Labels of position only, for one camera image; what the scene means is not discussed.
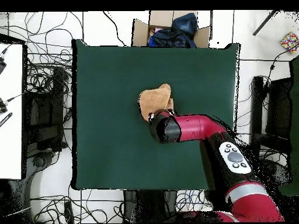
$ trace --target red robot arm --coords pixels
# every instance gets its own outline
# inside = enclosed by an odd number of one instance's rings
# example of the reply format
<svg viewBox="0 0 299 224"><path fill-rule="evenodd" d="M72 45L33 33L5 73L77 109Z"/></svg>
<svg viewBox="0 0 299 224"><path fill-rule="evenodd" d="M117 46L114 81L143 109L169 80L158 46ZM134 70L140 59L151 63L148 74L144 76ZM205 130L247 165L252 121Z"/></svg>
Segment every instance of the red robot arm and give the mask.
<svg viewBox="0 0 299 224"><path fill-rule="evenodd" d="M222 221L284 221L254 175L251 161L218 122L206 115L176 115L171 110L159 110L150 114L149 128L160 143L200 141L209 189L226 211L217 212Z"/></svg>

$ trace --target colorful cube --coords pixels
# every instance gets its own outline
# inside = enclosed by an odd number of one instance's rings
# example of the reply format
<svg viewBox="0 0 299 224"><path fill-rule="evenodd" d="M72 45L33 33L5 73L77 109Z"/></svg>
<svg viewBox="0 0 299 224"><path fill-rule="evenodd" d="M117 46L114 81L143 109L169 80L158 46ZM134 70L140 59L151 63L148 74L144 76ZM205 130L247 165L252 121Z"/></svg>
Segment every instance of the colorful cube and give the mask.
<svg viewBox="0 0 299 224"><path fill-rule="evenodd" d="M297 48L291 48L299 44L299 39L296 34L294 34L293 32L289 32L289 34L286 35L286 37L280 42L280 44L293 54L297 52Z"/></svg>

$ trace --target green table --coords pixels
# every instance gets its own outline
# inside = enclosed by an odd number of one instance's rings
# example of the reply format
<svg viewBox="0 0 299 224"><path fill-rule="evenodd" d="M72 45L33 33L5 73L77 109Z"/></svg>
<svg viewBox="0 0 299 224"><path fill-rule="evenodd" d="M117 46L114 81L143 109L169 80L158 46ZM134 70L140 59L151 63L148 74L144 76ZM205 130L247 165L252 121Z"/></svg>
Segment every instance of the green table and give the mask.
<svg viewBox="0 0 299 224"><path fill-rule="evenodd" d="M168 83L179 114L217 116L233 127L239 45L88 47L76 40L73 49L75 188L207 188L199 143L155 142L137 100Z"/></svg>

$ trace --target white table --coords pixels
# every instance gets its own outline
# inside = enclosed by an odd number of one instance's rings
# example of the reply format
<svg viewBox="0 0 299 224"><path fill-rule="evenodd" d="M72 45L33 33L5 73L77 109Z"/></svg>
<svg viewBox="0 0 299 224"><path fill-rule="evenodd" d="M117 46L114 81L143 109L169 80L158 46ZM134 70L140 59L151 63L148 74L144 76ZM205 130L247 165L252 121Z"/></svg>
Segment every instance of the white table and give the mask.
<svg viewBox="0 0 299 224"><path fill-rule="evenodd" d="M0 53L7 47L0 44ZM22 92L22 45L14 44L4 56L6 68L0 74L0 98L3 101ZM22 96L8 103L8 111L0 115L0 121L9 113L12 117L0 127L0 179L21 179L22 165Z"/></svg>

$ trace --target tan cloth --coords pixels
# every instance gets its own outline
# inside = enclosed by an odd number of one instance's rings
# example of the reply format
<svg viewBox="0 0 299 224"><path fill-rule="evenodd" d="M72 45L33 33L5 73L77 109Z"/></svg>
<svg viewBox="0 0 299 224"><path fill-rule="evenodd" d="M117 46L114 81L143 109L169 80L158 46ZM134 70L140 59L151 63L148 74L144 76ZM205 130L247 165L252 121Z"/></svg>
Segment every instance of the tan cloth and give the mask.
<svg viewBox="0 0 299 224"><path fill-rule="evenodd" d="M155 33L155 30L154 29L151 29L149 32L148 32L148 39L147 39L147 43L150 42L150 37L153 36Z"/></svg>
<svg viewBox="0 0 299 224"><path fill-rule="evenodd" d="M170 96L171 87L168 84L141 92L138 105L143 119L148 121L148 115L159 109L173 109L173 99Z"/></svg>

